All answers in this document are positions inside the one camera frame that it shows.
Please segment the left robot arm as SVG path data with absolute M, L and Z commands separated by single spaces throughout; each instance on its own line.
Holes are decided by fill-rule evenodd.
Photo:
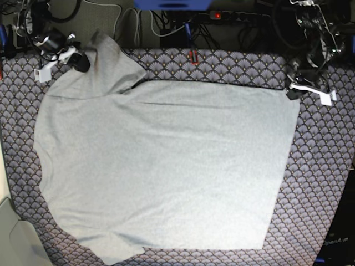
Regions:
M 306 93 L 319 96 L 322 105 L 331 106 L 337 100 L 323 73 L 331 61 L 345 53 L 346 37 L 354 33 L 350 1 L 291 1 L 296 9 L 296 22 L 306 37 L 309 50 L 294 63 L 289 73 L 287 96 L 299 99 Z

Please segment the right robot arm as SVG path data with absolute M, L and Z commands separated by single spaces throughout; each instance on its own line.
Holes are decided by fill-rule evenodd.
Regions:
M 52 68 L 58 63 L 68 65 L 74 70 L 86 73 L 90 68 L 87 55 L 76 35 L 65 35 L 51 23 L 66 23 L 78 13 L 81 1 L 76 1 L 72 13 L 66 18 L 57 18 L 50 11 L 49 1 L 23 1 L 17 15 L 14 30 L 18 36 L 29 41 L 29 45 L 47 64 L 34 70 L 34 78 L 40 83 L 52 79 Z

